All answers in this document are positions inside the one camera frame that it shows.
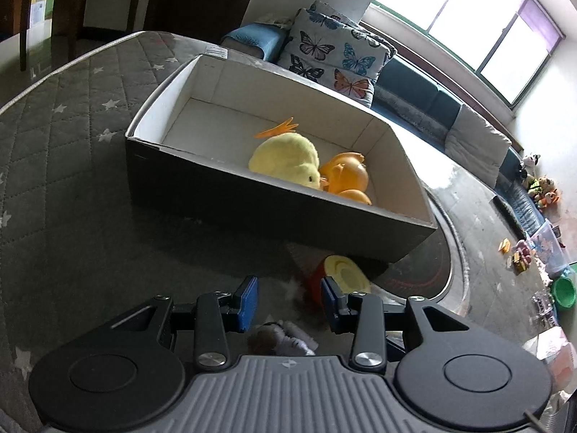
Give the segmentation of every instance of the window frame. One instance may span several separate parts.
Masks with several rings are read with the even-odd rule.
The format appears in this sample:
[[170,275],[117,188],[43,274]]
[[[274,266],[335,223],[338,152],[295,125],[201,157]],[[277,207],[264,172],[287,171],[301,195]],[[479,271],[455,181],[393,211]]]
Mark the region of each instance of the window frame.
[[539,7],[539,9],[543,12],[543,14],[547,17],[547,19],[549,20],[549,22],[553,25],[553,27],[555,28],[555,30],[558,32],[559,34],[559,38],[557,40],[557,42],[555,43],[555,45],[553,46],[553,48],[551,49],[551,51],[547,54],[547,56],[545,57],[545,59],[541,62],[541,64],[539,65],[539,67],[537,68],[537,70],[535,71],[535,73],[533,73],[533,75],[531,76],[531,78],[529,79],[529,81],[527,81],[527,83],[523,86],[523,89],[521,89],[520,93],[515,97],[515,99],[513,100],[513,102],[509,102],[502,94],[501,92],[495,88],[491,82],[489,80],[487,80],[482,74],[481,71],[485,68],[485,66],[489,63],[489,60],[491,60],[491,57],[493,56],[493,54],[497,51],[497,48],[499,48],[499,46],[501,45],[501,42],[503,42],[503,40],[505,39],[505,37],[507,36],[507,34],[509,34],[509,31],[511,30],[511,28],[513,27],[513,24],[515,23],[515,21],[517,20],[517,18],[519,17],[519,14],[523,11],[524,6],[527,4],[529,0],[524,0],[523,3],[521,3],[521,6],[519,7],[519,9],[515,12],[515,14],[513,15],[513,17],[511,18],[511,20],[509,21],[509,23],[507,24],[507,26],[503,29],[503,32],[501,33],[501,36],[498,37],[497,41],[494,43],[494,45],[492,46],[491,50],[489,51],[489,53],[487,54],[487,56],[483,59],[483,61],[481,62],[481,64],[479,65],[479,68],[474,69],[471,65],[469,65],[467,62],[465,62],[459,55],[457,55],[453,50],[449,49],[448,46],[446,46],[445,44],[443,44],[439,39],[437,39],[436,37],[432,36],[431,33],[429,31],[431,31],[431,29],[433,28],[433,25],[435,24],[435,21],[437,21],[437,19],[439,18],[439,16],[441,15],[443,9],[445,9],[446,4],[449,2],[449,0],[445,0],[445,2],[443,2],[443,4],[441,5],[441,8],[439,9],[439,11],[437,12],[437,14],[435,15],[435,17],[433,18],[433,20],[431,21],[431,23],[429,24],[429,27],[427,29],[423,29],[422,27],[417,26],[415,23],[413,23],[413,21],[408,20],[407,18],[405,18],[402,14],[396,12],[394,9],[389,8],[386,5],[383,5],[382,3],[380,3],[377,0],[371,0],[371,3],[374,4],[375,6],[378,6],[379,8],[383,9],[384,11],[386,11],[387,13],[391,14],[392,16],[394,16],[395,18],[400,19],[402,22],[404,22],[406,25],[409,25],[410,27],[412,27],[413,29],[415,29],[416,31],[418,31],[419,33],[423,34],[425,37],[427,37],[429,40],[431,40],[433,43],[435,43],[436,45],[438,45],[441,49],[443,49],[444,51],[448,52],[454,59],[456,59],[461,65],[465,66],[466,69],[468,69],[472,74],[474,74],[478,79],[480,79],[491,91],[493,91],[497,97],[511,110],[513,110],[517,104],[524,98],[524,96],[527,94],[527,92],[529,92],[529,90],[532,88],[533,84],[535,83],[535,81],[537,80],[537,78],[539,77],[539,75],[541,74],[541,72],[543,71],[543,69],[545,68],[545,66],[547,65],[547,62],[549,62],[549,60],[551,59],[551,57],[553,56],[553,53],[555,53],[555,50],[557,49],[557,47],[559,46],[559,43],[565,39],[565,34],[563,33],[563,31],[561,31],[561,29],[559,28],[559,26],[555,23],[555,21],[551,18],[551,16],[549,15],[549,13],[547,13],[545,11],[545,9],[543,8],[543,6],[539,3],[538,0],[533,0],[537,6]]

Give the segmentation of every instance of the green bowl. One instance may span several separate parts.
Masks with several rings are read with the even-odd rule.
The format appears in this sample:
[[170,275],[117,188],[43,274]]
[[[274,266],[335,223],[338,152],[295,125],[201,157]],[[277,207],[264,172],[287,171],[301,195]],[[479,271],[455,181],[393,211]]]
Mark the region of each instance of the green bowl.
[[573,282],[565,276],[562,276],[553,282],[551,293],[553,294],[555,303],[559,309],[572,308],[577,299],[575,294],[575,285],[573,285]]

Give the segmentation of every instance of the purple curtain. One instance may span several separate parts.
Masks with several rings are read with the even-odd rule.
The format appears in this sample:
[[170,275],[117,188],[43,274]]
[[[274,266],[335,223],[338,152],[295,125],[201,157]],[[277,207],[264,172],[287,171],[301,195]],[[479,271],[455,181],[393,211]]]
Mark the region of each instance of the purple curtain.
[[537,3],[533,0],[525,0],[524,5],[521,7],[521,11],[519,12],[519,16],[527,23],[527,26],[541,35],[545,40],[547,51],[550,53],[561,36],[557,32],[557,29],[555,29],[551,24],[549,18],[543,13],[543,11],[541,11],[539,6],[537,6]]

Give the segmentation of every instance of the window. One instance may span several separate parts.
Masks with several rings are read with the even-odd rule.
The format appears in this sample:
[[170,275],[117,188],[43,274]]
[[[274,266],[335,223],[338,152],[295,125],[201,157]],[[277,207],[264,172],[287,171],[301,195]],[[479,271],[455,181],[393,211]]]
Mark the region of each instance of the window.
[[459,59],[509,106],[562,38],[534,0],[373,0]]

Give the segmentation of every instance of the transparent plastic bin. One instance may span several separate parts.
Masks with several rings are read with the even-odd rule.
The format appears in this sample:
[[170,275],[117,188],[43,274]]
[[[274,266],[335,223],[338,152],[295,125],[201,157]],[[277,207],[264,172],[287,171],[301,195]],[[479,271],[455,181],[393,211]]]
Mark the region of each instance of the transparent plastic bin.
[[561,270],[569,265],[555,234],[553,234],[549,220],[545,220],[537,232],[531,236],[530,241],[537,256],[545,264],[550,278],[557,276]]

